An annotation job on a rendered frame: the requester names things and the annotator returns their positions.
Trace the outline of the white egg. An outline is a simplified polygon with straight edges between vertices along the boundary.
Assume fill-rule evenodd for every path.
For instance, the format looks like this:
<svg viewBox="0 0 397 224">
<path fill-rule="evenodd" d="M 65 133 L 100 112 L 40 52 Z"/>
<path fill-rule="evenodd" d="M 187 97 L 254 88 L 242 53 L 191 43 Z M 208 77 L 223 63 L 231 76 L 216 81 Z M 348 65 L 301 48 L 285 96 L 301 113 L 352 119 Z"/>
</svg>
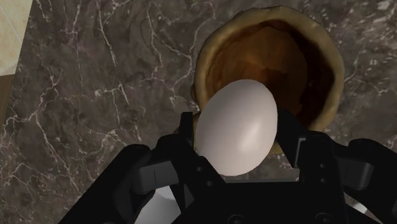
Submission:
<svg viewBox="0 0 397 224">
<path fill-rule="evenodd" d="M 262 83 L 238 80 L 217 91 L 198 118 L 195 143 L 217 173 L 252 171 L 269 154 L 277 132 L 277 106 Z"/>
</svg>

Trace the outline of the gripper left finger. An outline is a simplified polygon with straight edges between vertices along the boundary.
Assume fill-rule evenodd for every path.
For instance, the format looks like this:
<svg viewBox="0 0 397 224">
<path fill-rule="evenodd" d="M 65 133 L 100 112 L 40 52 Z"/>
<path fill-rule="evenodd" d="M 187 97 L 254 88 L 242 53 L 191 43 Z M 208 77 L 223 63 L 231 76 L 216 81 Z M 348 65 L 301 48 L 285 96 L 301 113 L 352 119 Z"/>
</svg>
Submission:
<svg viewBox="0 0 397 224">
<path fill-rule="evenodd" d="M 226 224 L 221 189 L 225 182 L 193 149 L 193 115 L 181 115 L 179 131 L 161 137 L 154 149 L 124 147 L 59 224 Z M 155 192 L 170 187 L 180 214 L 148 210 Z"/>
</svg>

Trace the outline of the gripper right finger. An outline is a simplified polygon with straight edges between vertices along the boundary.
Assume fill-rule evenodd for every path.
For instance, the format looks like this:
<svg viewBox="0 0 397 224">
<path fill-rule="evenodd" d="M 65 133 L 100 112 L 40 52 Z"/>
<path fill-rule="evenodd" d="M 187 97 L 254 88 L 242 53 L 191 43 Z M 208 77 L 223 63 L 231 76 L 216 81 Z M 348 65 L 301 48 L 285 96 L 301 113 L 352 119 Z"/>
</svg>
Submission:
<svg viewBox="0 0 397 224">
<path fill-rule="evenodd" d="M 363 204 L 375 224 L 397 224 L 397 153 L 371 139 L 344 146 L 324 132 L 305 128 L 289 111 L 277 110 L 276 141 L 299 183 L 308 191 L 307 224 L 360 224 L 371 219 L 345 203 Z"/>
</svg>

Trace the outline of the brown wooden bowl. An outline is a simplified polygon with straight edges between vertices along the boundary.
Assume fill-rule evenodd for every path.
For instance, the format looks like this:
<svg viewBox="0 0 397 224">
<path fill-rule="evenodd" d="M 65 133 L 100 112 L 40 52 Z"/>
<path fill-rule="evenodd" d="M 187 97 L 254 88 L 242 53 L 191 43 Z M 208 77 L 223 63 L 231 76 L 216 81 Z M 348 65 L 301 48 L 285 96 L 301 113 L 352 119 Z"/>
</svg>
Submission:
<svg viewBox="0 0 397 224">
<path fill-rule="evenodd" d="M 342 56 L 320 23 L 288 6 L 251 8 L 204 41 L 191 93 L 204 109 L 229 83 L 256 80 L 304 127 L 322 131 L 337 112 L 344 74 Z"/>
</svg>

